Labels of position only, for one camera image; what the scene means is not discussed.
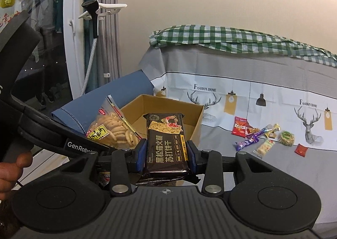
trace curtain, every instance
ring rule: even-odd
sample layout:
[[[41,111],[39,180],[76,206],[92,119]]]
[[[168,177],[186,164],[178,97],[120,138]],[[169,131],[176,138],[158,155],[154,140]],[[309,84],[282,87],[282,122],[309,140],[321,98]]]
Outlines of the curtain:
[[[118,3],[118,0],[98,0],[102,3]],[[99,21],[99,37],[97,42],[97,71],[99,86],[121,77],[121,58],[119,55],[118,14],[105,16]]]
[[[88,68],[89,58],[90,58],[90,50],[93,41],[93,31],[92,31],[92,22],[90,20],[84,20],[84,64],[85,64],[85,72]],[[90,77],[87,85],[86,92],[92,91],[99,87],[98,84],[98,72],[97,72],[97,53],[94,57],[94,61],[92,63],[92,68],[90,72]]]

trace blue fabric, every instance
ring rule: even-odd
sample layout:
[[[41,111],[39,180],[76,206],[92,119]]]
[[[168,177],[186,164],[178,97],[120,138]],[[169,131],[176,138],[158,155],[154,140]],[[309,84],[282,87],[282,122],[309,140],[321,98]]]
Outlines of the blue fabric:
[[[69,102],[62,108],[70,112],[80,122],[83,129],[87,131],[90,124],[95,120],[105,96],[109,94],[111,94],[117,106],[122,108],[139,95],[153,95],[153,85],[147,76],[139,70],[105,84]],[[52,112],[52,116],[56,121],[83,133],[77,122],[64,110],[57,109]]]

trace gray curtain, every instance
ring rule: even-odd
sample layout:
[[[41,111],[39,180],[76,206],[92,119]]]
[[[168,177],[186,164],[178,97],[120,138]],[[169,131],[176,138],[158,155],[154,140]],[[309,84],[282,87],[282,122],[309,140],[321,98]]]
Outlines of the gray curtain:
[[[118,0],[98,0],[102,3],[118,3]],[[119,55],[118,14],[105,16],[99,21],[97,42],[97,78],[98,86],[102,86],[121,77],[121,58]],[[110,73],[110,78],[103,74]]]

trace human hand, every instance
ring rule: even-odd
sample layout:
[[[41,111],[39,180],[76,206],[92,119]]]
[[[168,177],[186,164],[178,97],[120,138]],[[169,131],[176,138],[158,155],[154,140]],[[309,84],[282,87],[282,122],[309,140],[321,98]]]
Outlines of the human hand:
[[[17,157],[16,163],[0,163],[0,200],[7,199],[16,181],[22,176],[23,168],[33,162],[31,152],[25,152]]]

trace green checkered blanket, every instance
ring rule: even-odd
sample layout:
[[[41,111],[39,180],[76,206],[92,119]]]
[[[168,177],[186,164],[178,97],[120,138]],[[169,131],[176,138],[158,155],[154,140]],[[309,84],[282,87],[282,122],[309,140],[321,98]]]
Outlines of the green checkered blanket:
[[[150,36],[150,45],[156,48],[181,44],[198,44],[230,53],[271,52],[337,67],[337,55],[332,52],[289,38],[256,31],[229,27],[181,25],[154,31]]]

